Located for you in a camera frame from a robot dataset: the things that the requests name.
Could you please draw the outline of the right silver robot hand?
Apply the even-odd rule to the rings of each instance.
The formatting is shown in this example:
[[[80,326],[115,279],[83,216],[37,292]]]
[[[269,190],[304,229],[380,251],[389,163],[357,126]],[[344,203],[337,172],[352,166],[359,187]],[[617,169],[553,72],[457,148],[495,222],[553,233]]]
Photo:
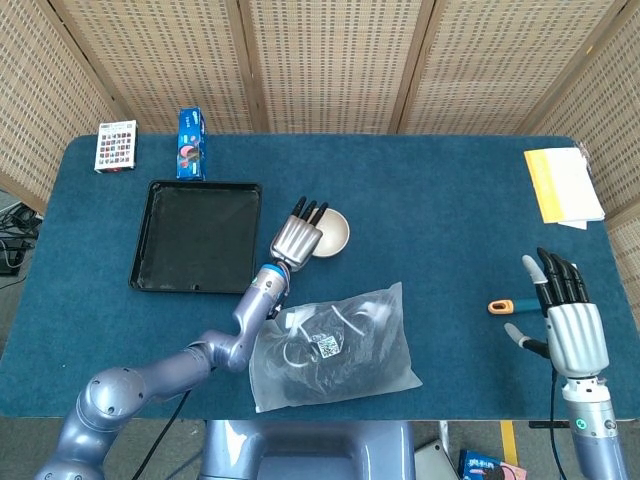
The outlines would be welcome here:
[[[595,377],[609,366],[598,307],[574,264],[541,247],[537,254],[538,260],[524,255],[522,264],[536,290],[546,340],[536,340],[512,323],[505,323],[504,329],[520,348],[550,360],[565,378]]]

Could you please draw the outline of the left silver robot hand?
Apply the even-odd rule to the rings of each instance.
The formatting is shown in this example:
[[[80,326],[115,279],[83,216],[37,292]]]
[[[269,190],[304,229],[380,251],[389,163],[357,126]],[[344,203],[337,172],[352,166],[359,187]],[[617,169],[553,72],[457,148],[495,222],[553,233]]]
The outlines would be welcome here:
[[[271,242],[271,257],[292,273],[301,270],[323,236],[318,224],[327,208],[327,202],[308,202],[305,196],[300,197]]]

